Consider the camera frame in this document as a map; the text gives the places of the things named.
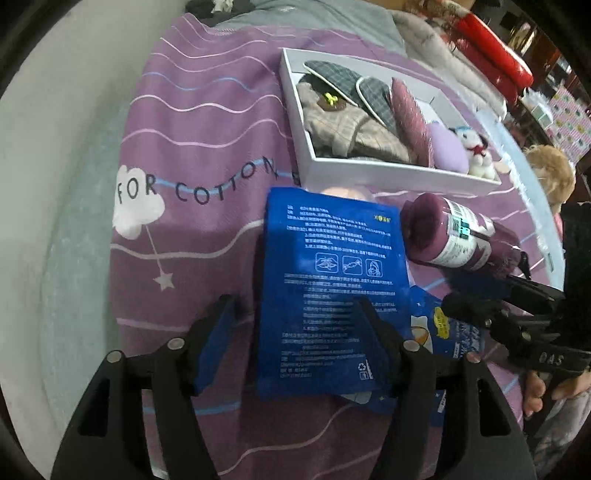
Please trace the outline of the white plush puppy toy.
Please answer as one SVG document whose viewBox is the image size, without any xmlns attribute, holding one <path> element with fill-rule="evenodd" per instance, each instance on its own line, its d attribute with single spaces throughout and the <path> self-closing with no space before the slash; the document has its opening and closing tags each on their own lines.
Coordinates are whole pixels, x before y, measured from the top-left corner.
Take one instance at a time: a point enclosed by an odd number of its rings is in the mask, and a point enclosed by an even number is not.
<svg viewBox="0 0 591 480">
<path fill-rule="evenodd" d="M 469 127 L 451 128 L 466 150 L 468 174 L 477 178 L 496 180 L 497 174 L 487 139 Z"/>
</svg>

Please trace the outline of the lilac soft pad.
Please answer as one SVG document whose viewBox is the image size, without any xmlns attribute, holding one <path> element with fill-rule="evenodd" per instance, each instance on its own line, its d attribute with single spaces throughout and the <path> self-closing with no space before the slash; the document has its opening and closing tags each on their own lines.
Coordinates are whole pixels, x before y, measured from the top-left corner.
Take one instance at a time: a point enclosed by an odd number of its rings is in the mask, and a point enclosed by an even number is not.
<svg viewBox="0 0 591 480">
<path fill-rule="evenodd" d="M 428 124 L 433 148 L 433 162 L 437 169 L 467 174 L 467 151 L 457 135 L 438 122 Z"/>
</svg>

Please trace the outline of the blue printed package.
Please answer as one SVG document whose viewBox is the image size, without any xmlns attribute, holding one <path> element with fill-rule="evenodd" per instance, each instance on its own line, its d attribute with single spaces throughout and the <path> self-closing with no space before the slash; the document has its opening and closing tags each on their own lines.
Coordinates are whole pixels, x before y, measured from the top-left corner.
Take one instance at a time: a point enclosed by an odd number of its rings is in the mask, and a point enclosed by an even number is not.
<svg viewBox="0 0 591 480">
<path fill-rule="evenodd" d="M 257 391 L 263 398 L 346 395 L 388 386 L 388 360 L 353 319 L 366 298 L 400 320 L 410 282 L 400 211 L 276 187 L 266 200 Z"/>
</svg>

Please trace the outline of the pink glitter sponge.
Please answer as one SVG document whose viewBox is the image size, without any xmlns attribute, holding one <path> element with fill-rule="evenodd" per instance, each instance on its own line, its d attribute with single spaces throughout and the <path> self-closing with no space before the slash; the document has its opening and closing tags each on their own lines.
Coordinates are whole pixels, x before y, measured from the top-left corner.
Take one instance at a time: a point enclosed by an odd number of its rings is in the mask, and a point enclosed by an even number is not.
<svg viewBox="0 0 591 480">
<path fill-rule="evenodd" d="M 431 134 L 422 111 L 407 85 L 392 79 L 391 105 L 398 127 L 421 167 L 434 166 Z"/>
</svg>

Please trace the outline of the clear plastic bag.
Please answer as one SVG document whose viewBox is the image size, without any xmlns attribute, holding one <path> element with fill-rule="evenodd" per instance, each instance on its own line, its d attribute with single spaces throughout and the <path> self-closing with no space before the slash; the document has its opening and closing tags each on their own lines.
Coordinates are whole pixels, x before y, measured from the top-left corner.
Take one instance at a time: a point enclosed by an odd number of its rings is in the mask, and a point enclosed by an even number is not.
<svg viewBox="0 0 591 480">
<path fill-rule="evenodd" d="M 533 219 L 536 240 L 544 258 L 543 265 L 549 282 L 553 287 L 562 290 L 566 267 L 563 243 L 544 190 L 525 154 L 494 114 L 489 110 L 480 110 L 476 117 L 494 147 L 503 154 L 503 159 L 511 168 L 510 179 L 517 182 L 517 190 Z"/>
</svg>

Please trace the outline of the golden plush dog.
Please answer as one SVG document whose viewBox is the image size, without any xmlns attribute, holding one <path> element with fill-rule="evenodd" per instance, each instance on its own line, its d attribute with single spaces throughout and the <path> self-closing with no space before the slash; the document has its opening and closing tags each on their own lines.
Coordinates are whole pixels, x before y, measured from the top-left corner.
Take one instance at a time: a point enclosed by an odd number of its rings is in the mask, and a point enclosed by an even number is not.
<svg viewBox="0 0 591 480">
<path fill-rule="evenodd" d="M 559 214 L 576 185 L 568 157 L 550 145 L 531 146 L 525 150 L 525 157 L 542 186 L 552 214 Z"/>
</svg>

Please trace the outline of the red pillow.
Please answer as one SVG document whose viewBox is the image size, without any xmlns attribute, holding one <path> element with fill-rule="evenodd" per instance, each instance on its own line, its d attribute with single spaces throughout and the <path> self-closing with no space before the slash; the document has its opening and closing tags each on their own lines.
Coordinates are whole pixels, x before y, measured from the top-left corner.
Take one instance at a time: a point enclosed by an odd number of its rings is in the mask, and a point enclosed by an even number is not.
<svg viewBox="0 0 591 480">
<path fill-rule="evenodd" d="M 478 16 L 469 12 L 454 24 L 456 47 L 514 105 L 534 77 L 525 61 Z"/>
</svg>

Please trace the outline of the white shallow cardboard box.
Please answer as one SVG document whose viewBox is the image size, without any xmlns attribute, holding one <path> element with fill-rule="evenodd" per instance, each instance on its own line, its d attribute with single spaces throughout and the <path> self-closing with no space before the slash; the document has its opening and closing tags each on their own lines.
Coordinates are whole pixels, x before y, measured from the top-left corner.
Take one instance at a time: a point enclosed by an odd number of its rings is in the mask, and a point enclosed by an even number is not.
<svg viewBox="0 0 591 480">
<path fill-rule="evenodd" d="M 498 178 L 488 180 L 366 157 L 346 159 L 318 156 L 315 154 L 310 134 L 304 128 L 304 113 L 297 93 L 297 83 L 307 73 L 304 62 L 308 60 L 339 64 L 386 83 L 390 83 L 393 78 L 399 79 L 408 86 L 426 121 L 438 121 L 446 127 L 453 128 L 482 128 L 454 91 L 437 79 L 430 80 L 427 74 L 388 63 L 379 65 L 346 55 L 284 48 L 280 60 L 280 79 L 294 139 L 297 169 L 304 189 L 320 192 L 329 187 L 366 186 L 384 192 L 406 190 L 478 197 L 488 195 L 501 186 L 501 180 Z"/>
</svg>

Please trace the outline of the beige plaid cloth bag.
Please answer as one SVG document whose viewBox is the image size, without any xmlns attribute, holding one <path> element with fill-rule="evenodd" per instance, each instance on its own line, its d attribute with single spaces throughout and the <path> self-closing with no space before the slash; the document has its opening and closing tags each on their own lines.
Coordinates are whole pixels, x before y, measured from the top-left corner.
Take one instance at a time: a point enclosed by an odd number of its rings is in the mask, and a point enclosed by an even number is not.
<svg viewBox="0 0 591 480">
<path fill-rule="evenodd" d="M 327 83 L 304 75 L 297 83 L 304 129 L 318 156 L 368 157 L 390 163 L 414 164 L 416 154 L 370 113 L 346 102 Z"/>
</svg>

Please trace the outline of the grey plaid slipper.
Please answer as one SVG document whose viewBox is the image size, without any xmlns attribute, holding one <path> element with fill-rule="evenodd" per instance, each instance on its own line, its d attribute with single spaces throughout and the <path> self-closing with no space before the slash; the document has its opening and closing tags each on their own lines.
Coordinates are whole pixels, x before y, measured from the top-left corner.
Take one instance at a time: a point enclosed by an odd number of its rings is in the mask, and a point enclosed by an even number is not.
<svg viewBox="0 0 591 480">
<path fill-rule="evenodd" d="M 398 134 L 391 90 L 385 82 L 363 77 L 348 67 L 328 61 L 308 60 L 304 62 L 304 69 L 338 92 L 349 104 L 362 108 L 394 135 Z"/>
</svg>

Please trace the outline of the white floral quilt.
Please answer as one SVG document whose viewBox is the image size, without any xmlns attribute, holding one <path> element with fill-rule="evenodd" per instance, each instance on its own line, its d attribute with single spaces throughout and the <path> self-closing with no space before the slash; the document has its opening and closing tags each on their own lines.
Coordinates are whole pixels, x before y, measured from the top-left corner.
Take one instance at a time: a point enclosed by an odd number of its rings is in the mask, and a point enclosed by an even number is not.
<svg viewBox="0 0 591 480">
<path fill-rule="evenodd" d="M 504 97 L 482 74 L 456 56 L 431 25 L 405 11 L 390 10 L 390 14 L 411 59 L 445 81 L 474 112 L 488 110 L 498 120 L 505 118 L 507 103 Z"/>
</svg>

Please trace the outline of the grey blanket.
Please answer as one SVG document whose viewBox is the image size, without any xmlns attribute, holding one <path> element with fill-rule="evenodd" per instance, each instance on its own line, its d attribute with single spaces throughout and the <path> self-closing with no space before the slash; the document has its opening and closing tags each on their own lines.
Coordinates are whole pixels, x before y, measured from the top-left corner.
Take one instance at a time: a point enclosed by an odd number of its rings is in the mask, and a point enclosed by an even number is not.
<svg viewBox="0 0 591 480">
<path fill-rule="evenodd" d="M 254 9 L 216 29 L 235 30 L 256 26 L 273 35 L 294 35 L 297 29 L 332 30 L 339 38 L 359 37 L 387 50 L 407 55 L 405 40 L 392 14 L 366 1 L 252 1 Z"/>
</svg>

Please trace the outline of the dark grey garment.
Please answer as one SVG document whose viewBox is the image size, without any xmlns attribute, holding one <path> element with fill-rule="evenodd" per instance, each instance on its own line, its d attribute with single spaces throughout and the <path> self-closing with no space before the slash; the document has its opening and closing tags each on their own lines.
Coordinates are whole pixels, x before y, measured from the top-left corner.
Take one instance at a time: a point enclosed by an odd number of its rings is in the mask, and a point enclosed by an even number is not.
<svg viewBox="0 0 591 480">
<path fill-rule="evenodd" d="M 186 13 L 211 25 L 249 13 L 254 8 L 256 6 L 249 0 L 190 0 L 185 4 Z"/>
</svg>

